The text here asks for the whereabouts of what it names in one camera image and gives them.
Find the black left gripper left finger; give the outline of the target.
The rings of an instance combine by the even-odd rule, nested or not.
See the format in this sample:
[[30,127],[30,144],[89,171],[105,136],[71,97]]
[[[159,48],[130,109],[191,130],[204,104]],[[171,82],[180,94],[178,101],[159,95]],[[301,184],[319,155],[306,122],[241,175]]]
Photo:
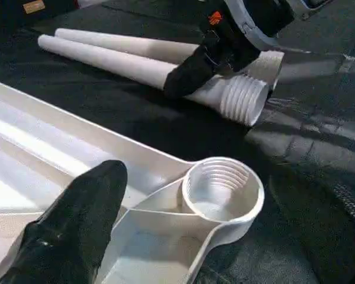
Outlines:
[[16,238],[0,262],[0,283],[94,283],[126,186],[120,160],[73,179]]

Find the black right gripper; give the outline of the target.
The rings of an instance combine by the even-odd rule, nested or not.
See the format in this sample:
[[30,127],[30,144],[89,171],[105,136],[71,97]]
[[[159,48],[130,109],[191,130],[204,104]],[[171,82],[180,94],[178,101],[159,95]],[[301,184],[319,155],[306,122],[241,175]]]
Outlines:
[[181,98],[194,93],[216,74],[239,72],[255,61],[261,51],[236,24],[225,1],[209,1],[200,23],[201,45],[168,73],[164,95]]

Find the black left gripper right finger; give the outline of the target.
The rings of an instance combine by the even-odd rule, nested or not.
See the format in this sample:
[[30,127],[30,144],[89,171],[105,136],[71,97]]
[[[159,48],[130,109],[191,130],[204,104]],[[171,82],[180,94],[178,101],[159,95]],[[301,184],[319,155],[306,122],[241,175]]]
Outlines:
[[355,192],[351,187],[343,183],[336,183],[333,187],[333,191],[343,208],[355,222]]

